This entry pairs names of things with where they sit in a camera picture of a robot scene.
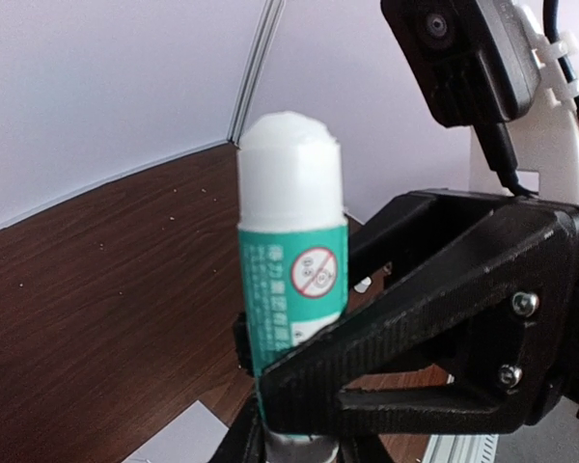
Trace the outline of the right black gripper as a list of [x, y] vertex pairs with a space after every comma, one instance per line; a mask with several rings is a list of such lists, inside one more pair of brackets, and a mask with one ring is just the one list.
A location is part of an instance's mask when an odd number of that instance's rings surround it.
[[510, 433], [537, 424], [563, 397], [578, 404], [579, 419], [579, 205], [395, 199], [430, 205], [427, 219], [444, 210], [462, 228], [264, 371], [269, 428], [347, 437]]

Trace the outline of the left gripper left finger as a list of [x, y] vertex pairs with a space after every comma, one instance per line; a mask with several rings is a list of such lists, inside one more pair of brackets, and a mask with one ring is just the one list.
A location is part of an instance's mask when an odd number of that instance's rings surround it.
[[247, 399], [209, 463], [264, 463], [265, 444], [259, 405]]

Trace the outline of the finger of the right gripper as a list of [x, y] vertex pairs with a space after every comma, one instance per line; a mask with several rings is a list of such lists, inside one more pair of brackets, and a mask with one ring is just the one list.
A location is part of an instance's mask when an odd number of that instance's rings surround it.
[[402, 272], [460, 232], [460, 220], [430, 205], [390, 202], [357, 232], [348, 223], [303, 231], [240, 230], [245, 311], [234, 325], [242, 368], [259, 376], [286, 352], [337, 320], [350, 283], [389, 264]]

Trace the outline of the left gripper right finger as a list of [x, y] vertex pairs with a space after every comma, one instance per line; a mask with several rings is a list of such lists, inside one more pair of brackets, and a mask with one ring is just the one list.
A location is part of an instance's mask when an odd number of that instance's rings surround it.
[[345, 437], [340, 440], [339, 463], [394, 463], [378, 435]]

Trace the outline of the grey envelope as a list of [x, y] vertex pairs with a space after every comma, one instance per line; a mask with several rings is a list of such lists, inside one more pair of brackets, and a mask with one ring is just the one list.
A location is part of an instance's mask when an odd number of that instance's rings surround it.
[[195, 401], [124, 462], [208, 462], [227, 431], [228, 427], [201, 401]]

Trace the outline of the white green glue stick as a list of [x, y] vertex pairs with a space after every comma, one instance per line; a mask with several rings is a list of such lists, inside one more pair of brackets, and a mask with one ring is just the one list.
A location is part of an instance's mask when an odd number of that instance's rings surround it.
[[260, 117], [237, 153], [238, 247], [255, 377], [347, 305], [341, 146], [295, 112]]

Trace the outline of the white glue stick cap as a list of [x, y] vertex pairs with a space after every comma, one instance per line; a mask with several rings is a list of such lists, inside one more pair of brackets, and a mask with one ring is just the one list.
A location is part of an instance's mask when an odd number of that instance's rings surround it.
[[372, 285], [372, 278], [366, 277], [365, 279], [361, 280], [358, 284], [356, 284], [353, 289], [360, 294], [366, 293]]

